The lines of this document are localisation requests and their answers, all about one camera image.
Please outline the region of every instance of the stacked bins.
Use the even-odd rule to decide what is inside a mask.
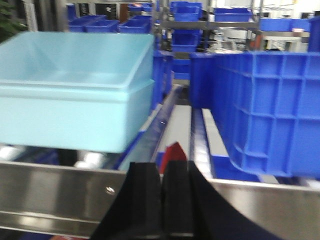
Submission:
[[[150,112],[153,44],[150,34],[75,32],[1,44],[0,143],[121,153]]]
[[[153,72],[154,80],[153,97],[151,109],[155,109],[157,104],[163,101],[163,95],[168,94],[172,86],[172,61],[173,54],[168,51],[155,50],[153,52]]]
[[[72,21],[69,21],[69,30],[70,32],[78,32],[78,33],[85,33],[86,26],[90,25],[93,22],[99,21],[99,20],[105,20],[105,15],[87,15],[82,16],[79,18],[75,18]]]
[[[213,61],[211,112],[232,163],[253,174],[320,177],[320,53],[200,57]]]
[[[172,1],[170,11],[176,21],[193,22],[202,17],[202,3],[188,1]],[[200,29],[174,29],[172,33],[171,48],[173,52],[194,53],[200,44],[202,30]],[[173,71],[175,79],[190,79],[189,59],[174,59]]]

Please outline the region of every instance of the red object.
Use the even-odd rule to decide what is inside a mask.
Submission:
[[[169,161],[187,161],[187,156],[178,142],[166,147],[159,169],[160,174],[165,172]]]

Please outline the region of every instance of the metal frame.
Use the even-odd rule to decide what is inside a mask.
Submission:
[[[205,178],[212,179],[211,154],[202,109],[191,109],[189,157]]]

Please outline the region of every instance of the light blue plastic bin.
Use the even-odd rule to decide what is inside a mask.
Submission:
[[[153,43],[150,34],[75,32],[4,42],[0,143],[124,151],[150,111]]]

